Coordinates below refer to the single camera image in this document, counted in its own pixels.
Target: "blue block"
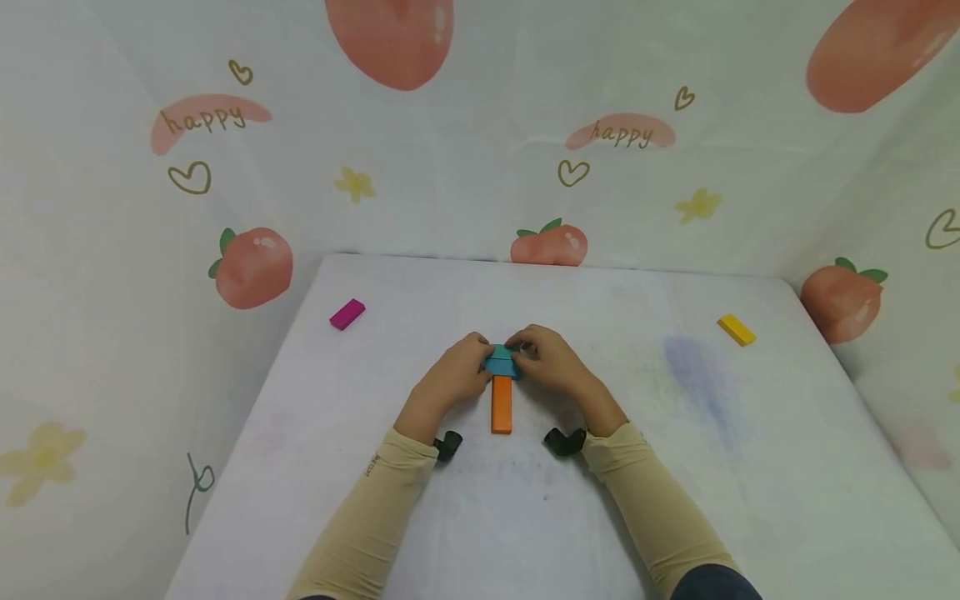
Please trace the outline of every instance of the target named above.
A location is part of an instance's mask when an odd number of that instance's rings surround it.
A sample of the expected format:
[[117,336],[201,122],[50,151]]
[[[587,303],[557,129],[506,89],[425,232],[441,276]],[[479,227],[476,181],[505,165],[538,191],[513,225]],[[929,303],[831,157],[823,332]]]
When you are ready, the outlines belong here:
[[503,344],[494,344],[493,345],[493,354],[490,355],[490,358],[502,358],[506,360],[513,360],[513,350],[507,348]]
[[520,373],[516,369],[513,358],[503,359],[491,356],[487,359],[486,364],[484,364],[484,369],[493,373],[494,375],[502,375],[512,379],[520,378]]

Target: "hand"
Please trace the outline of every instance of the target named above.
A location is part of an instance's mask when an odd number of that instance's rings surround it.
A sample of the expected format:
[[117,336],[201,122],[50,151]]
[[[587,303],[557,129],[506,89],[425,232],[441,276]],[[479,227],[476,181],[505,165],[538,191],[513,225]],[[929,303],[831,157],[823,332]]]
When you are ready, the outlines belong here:
[[522,352],[514,352],[514,362],[525,377],[544,388],[577,396],[597,380],[573,348],[553,329],[527,325],[504,346],[514,348],[521,344],[533,348],[536,356],[531,358]]
[[444,352],[414,387],[410,398],[422,398],[446,413],[457,402],[480,396],[493,377],[484,371],[484,361],[492,353],[487,338],[476,331],[468,334]]
[[454,404],[483,394],[493,378],[484,371],[484,361],[492,353],[493,346],[476,331],[448,348],[414,386],[394,423],[396,432],[432,444],[440,421]]
[[544,388],[572,396],[590,433],[606,438],[628,421],[607,386],[590,372],[559,333],[539,325],[527,325],[507,340],[505,346],[512,348],[520,344],[536,351],[535,358],[514,352],[514,362],[523,375]]

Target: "white table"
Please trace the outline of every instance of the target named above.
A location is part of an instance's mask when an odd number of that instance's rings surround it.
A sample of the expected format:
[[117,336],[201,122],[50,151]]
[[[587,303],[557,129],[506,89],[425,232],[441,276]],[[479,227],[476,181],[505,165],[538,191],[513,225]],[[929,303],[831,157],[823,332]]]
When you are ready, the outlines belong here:
[[[350,298],[367,312],[338,331],[327,319]],[[756,342],[716,324],[728,312]],[[561,331],[607,382],[765,597],[960,590],[960,554],[786,283],[331,255],[168,600],[282,598],[441,352],[528,323]],[[421,497],[385,598],[656,597],[582,459],[541,444],[557,424],[578,416],[520,384],[511,436],[490,434],[489,390],[448,417],[464,443]]]

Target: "yellow flower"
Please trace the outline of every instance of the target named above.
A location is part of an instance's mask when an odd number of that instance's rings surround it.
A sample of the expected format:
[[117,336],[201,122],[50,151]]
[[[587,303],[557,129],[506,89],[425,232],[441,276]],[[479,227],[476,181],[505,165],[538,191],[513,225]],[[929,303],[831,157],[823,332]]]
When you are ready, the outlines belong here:
[[373,191],[373,186],[370,182],[370,176],[366,173],[354,173],[349,167],[344,167],[341,173],[344,178],[336,180],[333,183],[337,186],[338,190],[349,192],[350,201],[354,204],[359,204],[361,196],[366,196],[367,198],[376,196],[376,192]]
[[690,200],[685,200],[674,204],[674,207],[684,214],[680,220],[681,225],[686,225],[693,220],[693,217],[709,219],[713,216],[713,209],[720,205],[720,194],[710,194],[705,187],[701,187]]
[[[953,368],[953,374],[956,375],[957,382],[960,382],[960,365],[957,365],[956,367]],[[957,404],[960,404],[960,390],[953,390],[948,394],[948,396],[951,400],[953,400]]]
[[84,443],[85,432],[80,429],[63,431],[59,423],[47,422],[34,429],[26,450],[11,450],[0,454],[0,476],[16,477],[7,506],[23,506],[40,491],[46,480],[57,483],[73,481],[73,467],[66,458]]

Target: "peach illustration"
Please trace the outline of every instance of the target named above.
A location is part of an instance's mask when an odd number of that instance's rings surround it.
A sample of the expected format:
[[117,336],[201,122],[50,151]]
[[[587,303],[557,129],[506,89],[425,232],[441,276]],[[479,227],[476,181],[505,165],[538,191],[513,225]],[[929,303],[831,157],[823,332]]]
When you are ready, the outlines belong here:
[[828,344],[842,344],[863,335],[880,312],[880,286],[887,274],[879,269],[858,273],[850,260],[811,274],[800,290],[800,302]]
[[810,56],[806,86],[834,112],[863,112],[907,83],[960,28],[956,0],[854,0]]
[[653,142],[661,148],[669,148],[677,142],[673,128],[659,120],[639,112],[617,112],[600,117],[595,123],[584,125],[566,139],[568,150],[583,148],[596,139],[613,142],[614,148],[626,142],[624,148],[636,141],[637,148],[646,148]]
[[950,470],[953,457],[937,441],[930,425],[910,425],[894,431],[890,445],[905,465],[921,470]]
[[578,267],[587,256],[587,237],[570,225],[555,219],[543,226],[540,233],[521,229],[510,247],[510,259],[535,265]]
[[188,96],[162,108],[156,115],[150,132],[150,148],[155,155],[163,156],[186,132],[205,129],[207,133],[213,133],[217,128],[226,131],[228,125],[242,130],[247,127],[247,121],[266,123],[273,118],[269,110],[240,96]]
[[453,0],[326,0],[326,18],[354,66],[402,91],[433,79],[453,38]]
[[254,308],[290,287],[294,256],[287,241],[272,229],[256,228],[237,235],[226,228],[220,254],[207,272],[217,292],[233,308]]

